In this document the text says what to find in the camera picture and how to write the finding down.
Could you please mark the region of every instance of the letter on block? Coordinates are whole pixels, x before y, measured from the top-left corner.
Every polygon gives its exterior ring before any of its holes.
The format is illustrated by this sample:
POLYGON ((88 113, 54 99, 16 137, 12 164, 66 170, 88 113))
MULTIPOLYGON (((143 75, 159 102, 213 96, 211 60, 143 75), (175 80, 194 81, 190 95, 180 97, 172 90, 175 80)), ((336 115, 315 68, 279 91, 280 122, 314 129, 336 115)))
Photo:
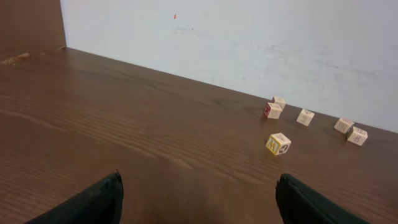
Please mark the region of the letter on block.
POLYGON ((341 131, 342 133, 346 134, 347 131, 354 125, 353 121, 350 121, 348 119, 345 118, 340 118, 336 125, 335 125, 335 129, 338 131, 341 131))
POLYGON ((272 119, 278 119, 281 112, 282 108, 276 103, 267 103, 266 108, 264 109, 264 115, 267 118, 272 119))
POLYGON ((271 134, 266 143, 266 148, 268 148, 276 156, 286 153, 291 143, 292 141, 282 133, 271 134))
POLYGON ((300 115, 297 118, 297 122, 308 126, 314 115, 315 115, 315 113, 312 113, 311 111, 306 110, 306 109, 302 109, 300 112, 300 115))
POLYGON ((353 127, 347 132, 347 141, 355 143, 359 146, 362 146, 367 138, 368 133, 357 127, 353 127))
POLYGON ((282 108, 282 111, 284 110, 285 105, 286 105, 285 99, 283 99, 282 97, 279 97, 279 96, 272 97, 271 103, 278 104, 282 108))

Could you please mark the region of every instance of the toy block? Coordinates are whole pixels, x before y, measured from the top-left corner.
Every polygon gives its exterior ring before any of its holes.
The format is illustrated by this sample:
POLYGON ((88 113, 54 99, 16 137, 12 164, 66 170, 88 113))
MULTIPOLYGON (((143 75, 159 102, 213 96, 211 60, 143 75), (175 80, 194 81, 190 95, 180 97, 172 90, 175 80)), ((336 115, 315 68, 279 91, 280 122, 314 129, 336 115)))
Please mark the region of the toy block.
POLYGON ((282 111, 284 110, 285 105, 286 105, 285 99, 283 99, 282 97, 279 97, 279 96, 272 97, 271 103, 278 104, 282 108, 282 111))
POLYGON ((306 110, 306 109, 302 109, 297 118, 297 122, 308 126, 314 115, 315 115, 315 113, 312 113, 311 111, 306 110))
POLYGON ((269 149, 275 156, 286 153, 292 141, 289 140, 282 133, 271 134, 266 143, 266 148, 269 149))
POLYGON ((264 109, 264 115, 267 118, 272 119, 278 119, 281 112, 282 108, 276 103, 267 103, 266 108, 264 109))
POLYGON ((353 121, 350 121, 348 119, 345 118, 340 118, 336 125, 335 125, 335 129, 338 131, 341 131, 342 133, 346 134, 347 131, 354 125, 353 121))
POLYGON ((357 127, 353 127, 347 132, 347 141, 350 141, 359 146, 362 146, 367 138, 368 133, 357 127))

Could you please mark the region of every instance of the black object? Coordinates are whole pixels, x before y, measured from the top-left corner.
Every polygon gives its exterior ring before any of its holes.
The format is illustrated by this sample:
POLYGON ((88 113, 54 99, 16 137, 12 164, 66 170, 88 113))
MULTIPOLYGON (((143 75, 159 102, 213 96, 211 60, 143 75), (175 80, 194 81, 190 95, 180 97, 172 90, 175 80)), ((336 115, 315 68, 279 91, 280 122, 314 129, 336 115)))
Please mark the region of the black object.
POLYGON ((78 195, 28 224, 118 224, 122 213, 123 183, 119 172, 110 174, 78 195))
POLYGON ((276 202, 285 224, 367 223, 289 174, 282 174, 277 182, 276 202))

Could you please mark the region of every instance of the brown wall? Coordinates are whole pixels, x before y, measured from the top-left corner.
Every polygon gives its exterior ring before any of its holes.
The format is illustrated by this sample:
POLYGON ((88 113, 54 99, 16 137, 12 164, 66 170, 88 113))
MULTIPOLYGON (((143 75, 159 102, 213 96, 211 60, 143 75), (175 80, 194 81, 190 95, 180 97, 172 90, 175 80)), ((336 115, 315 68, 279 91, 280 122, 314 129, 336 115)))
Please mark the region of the brown wall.
POLYGON ((59 0, 0 0, 0 60, 64 46, 59 0))

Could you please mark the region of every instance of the white backdrop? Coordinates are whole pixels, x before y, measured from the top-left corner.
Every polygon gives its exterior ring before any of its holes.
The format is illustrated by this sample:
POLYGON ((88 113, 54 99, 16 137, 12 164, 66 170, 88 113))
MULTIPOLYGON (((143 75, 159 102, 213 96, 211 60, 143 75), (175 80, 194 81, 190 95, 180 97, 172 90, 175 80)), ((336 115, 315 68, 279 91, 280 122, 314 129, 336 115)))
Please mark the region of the white backdrop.
POLYGON ((398 132, 396 0, 61 4, 68 47, 398 132))

